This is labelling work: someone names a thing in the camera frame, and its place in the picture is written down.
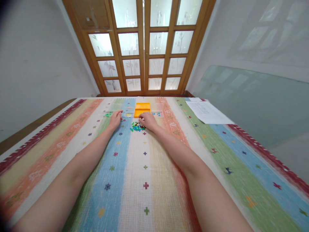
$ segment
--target green stripe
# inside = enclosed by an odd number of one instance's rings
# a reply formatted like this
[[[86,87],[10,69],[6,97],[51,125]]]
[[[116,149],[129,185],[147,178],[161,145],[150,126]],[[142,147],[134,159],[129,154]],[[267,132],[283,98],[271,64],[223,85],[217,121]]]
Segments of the green stripe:
[[[176,104],[186,115],[188,122],[193,126],[207,150],[212,155],[230,188],[238,193],[238,200],[246,206],[251,218],[261,231],[301,231],[294,220],[281,208],[277,200],[266,191],[258,179],[246,165],[225,144],[220,136],[207,124],[203,124],[188,107],[184,98],[175,98]],[[225,168],[233,167],[233,174],[225,174]],[[246,197],[256,205],[250,207]]]
[[[124,102],[124,98],[115,99],[113,103],[111,104],[109,111],[120,110],[123,102]],[[110,122],[110,118],[103,118],[99,126],[99,129],[96,131],[95,137],[99,136],[107,128],[107,126],[109,125],[109,122]],[[87,205],[87,201],[91,193],[93,182],[96,179],[97,173],[102,165],[103,159],[104,159],[104,155],[102,156],[98,165],[93,170],[93,172],[91,173],[91,175],[88,177],[87,181],[85,182],[84,186],[82,187],[80,194],[78,195],[76,199],[75,205],[73,206],[73,209],[71,210],[71,213],[62,231],[78,231],[78,228],[80,226],[79,222],[80,222],[81,216],[85,216],[83,215],[83,212],[84,212],[85,206]]]

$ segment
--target striped tablecloth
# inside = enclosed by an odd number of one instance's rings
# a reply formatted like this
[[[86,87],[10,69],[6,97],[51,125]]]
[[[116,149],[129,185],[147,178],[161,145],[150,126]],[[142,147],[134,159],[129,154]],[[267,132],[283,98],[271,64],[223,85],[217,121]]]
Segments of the striped tablecloth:
[[[137,119],[126,117],[136,102],[150,102],[158,124],[211,168],[255,231],[309,231],[309,186],[240,127],[203,124],[185,101],[77,99],[0,156],[5,218],[16,223],[122,109],[63,231],[201,231],[183,174],[156,136],[132,130]]]

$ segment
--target white wall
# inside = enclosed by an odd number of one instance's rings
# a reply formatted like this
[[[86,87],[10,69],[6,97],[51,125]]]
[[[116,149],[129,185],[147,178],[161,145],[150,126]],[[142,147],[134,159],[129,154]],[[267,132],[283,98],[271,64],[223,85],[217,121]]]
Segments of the white wall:
[[[306,183],[309,183],[309,132],[270,150]]]
[[[309,82],[308,0],[217,0],[187,90],[210,65]]]
[[[0,31],[0,141],[77,97],[99,94],[56,1],[13,1]]]

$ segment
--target red border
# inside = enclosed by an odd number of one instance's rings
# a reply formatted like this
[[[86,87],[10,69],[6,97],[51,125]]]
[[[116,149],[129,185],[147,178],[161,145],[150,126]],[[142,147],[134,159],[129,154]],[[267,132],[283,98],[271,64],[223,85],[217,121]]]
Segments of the red border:
[[[67,116],[69,116],[76,108],[78,108],[86,99],[80,99],[70,108],[68,108],[65,112],[63,112],[60,116],[58,116],[55,120],[53,120],[50,124],[40,130],[35,136],[25,142],[20,148],[14,151],[11,155],[9,155],[6,159],[0,162],[0,175],[10,169],[14,163],[16,163],[21,157],[27,154],[31,148],[33,148],[41,139],[43,139],[46,135],[49,134],[56,126],[58,126]]]
[[[309,198],[309,185],[278,160],[273,154],[265,149],[259,142],[252,138],[247,132],[238,125],[227,125],[237,133],[250,147],[252,147],[260,156],[262,156],[272,167],[274,167],[282,176],[284,176],[292,185],[296,186]]]

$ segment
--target wooden frame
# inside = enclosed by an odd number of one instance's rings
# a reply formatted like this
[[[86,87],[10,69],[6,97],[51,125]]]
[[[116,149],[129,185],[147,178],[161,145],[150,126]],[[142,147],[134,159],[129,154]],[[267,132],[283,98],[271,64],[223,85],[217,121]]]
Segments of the wooden frame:
[[[117,28],[116,18],[114,13],[114,7],[112,0],[104,0],[105,8],[107,11],[107,18],[109,22],[109,28],[104,29],[82,29],[78,23],[77,15],[73,10],[71,1],[62,0],[66,8],[68,16],[72,22],[73,28],[76,32],[77,38],[83,49],[91,72],[95,78],[97,86],[102,96],[137,96],[137,95],[179,95],[183,94],[188,83],[197,53],[199,51],[206,27],[211,16],[215,0],[203,0],[200,8],[200,12],[197,18],[196,25],[176,25],[178,18],[178,12],[180,7],[180,0],[173,0],[171,7],[171,15],[169,26],[150,27],[150,11],[151,0],[145,1],[145,51],[144,51],[144,35],[143,35],[143,0],[136,0],[137,11],[137,27]],[[191,39],[191,43],[188,49],[188,53],[172,54],[173,40],[175,31],[194,31]],[[165,54],[149,54],[150,45],[150,33],[152,32],[168,32],[167,44]],[[112,49],[113,56],[108,57],[96,57],[92,44],[89,38],[89,34],[104,34],[108,33]],[[122,56],[119,42],[119,34],[123,33],[138,33],[138,55]],[[168,67],[170,58],[182,58],[185,57],[183,72],[181,74],[168,75]],[[139,59],[140,75],[139,76],[125,76],[124,60]],[[162,75],[149,75],[149,59],[164,59],[163,73]],[[98,61],[114,60],[118,77],[106,77],[104,78],[101,73]],[[162,78],[160,90],[148,90],[149,78]],[[180,77],[180,82],[177,90],[165,90],[166,79],[169,77]],[[128,91],[127,79],[140,79],[141,91]],[[119,80],[121,92],[109,93],[105,86],[104,81],[107,80]]]
[[[198,50],[201,45],[202,38],[204,36],[207,23],[209,21],[211,12],[215,0],[203,0],[199,15],[197,18],[196,25],[176,25],[178,18],[178,12],[180,8],[180,0],[173,0],[171,7],[171,15],[169,26],[162,27],[150,27],[150,12],[151,12],[151,0],[145,1],[145,93],[149,95],[160,94],[160,95],[178,95],[183,94],[189,76],[192,71],[193,64],[195,62]],[[174,41],[174,35],[176,31],[193,31],[191,43],[189,46],[188,53],[172,54],[172,47]],[[165,54],[152,55],[149,53],[150,33],[151,32],[168,32],[167,44]],[[171,58],[186,58],[183,71],[181,74],[169,75],[168,67]],[[150,75],[149,74],[149,59],[164,59],[164,67],[162,75]],[[160,90],[148,90],[149,78],[161,77],[161,89]],[[180,82],[177,90],[165,90],[166,79],[169,77],[180,77]]]

